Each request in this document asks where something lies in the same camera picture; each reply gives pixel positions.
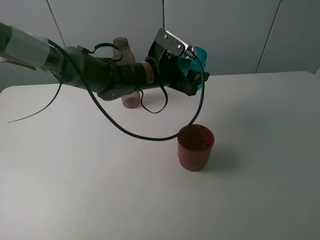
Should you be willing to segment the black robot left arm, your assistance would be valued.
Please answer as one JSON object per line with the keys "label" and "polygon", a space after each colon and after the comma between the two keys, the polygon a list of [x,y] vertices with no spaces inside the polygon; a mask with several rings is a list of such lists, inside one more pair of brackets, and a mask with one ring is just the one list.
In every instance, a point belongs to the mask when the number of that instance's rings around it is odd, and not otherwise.
{"label": "black robot left arm", "polygon": [[184,74],[180,56],[191,56],[191,46],[160,28],[143,62],[121,65],[111,58],[94,57],[84,47],[69,46],[62,53],[47,38],[0,25],[0,55],[21,64],[52,72],[62,84],[90,88],[104,101],[112,101],[138,90],[168,86],[194,96],[206,82],[208,72],[189,70]]}

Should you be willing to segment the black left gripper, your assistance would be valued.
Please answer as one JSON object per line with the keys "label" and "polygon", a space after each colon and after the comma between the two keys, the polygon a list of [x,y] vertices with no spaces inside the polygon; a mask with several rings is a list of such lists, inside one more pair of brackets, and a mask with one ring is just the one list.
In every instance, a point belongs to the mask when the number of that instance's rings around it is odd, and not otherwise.
{"label": "black left gripper", "polygon": [[202,74],[201,71],[190,69],[185,78],[178,64],[178,57],[155,41],[145,61],[150,64],[153,72],[152,88],[169,87],[189,97],[194,96],[198,91],[198,86],[203,84],[203,79],[206,82],[210,76],[209,72]]}

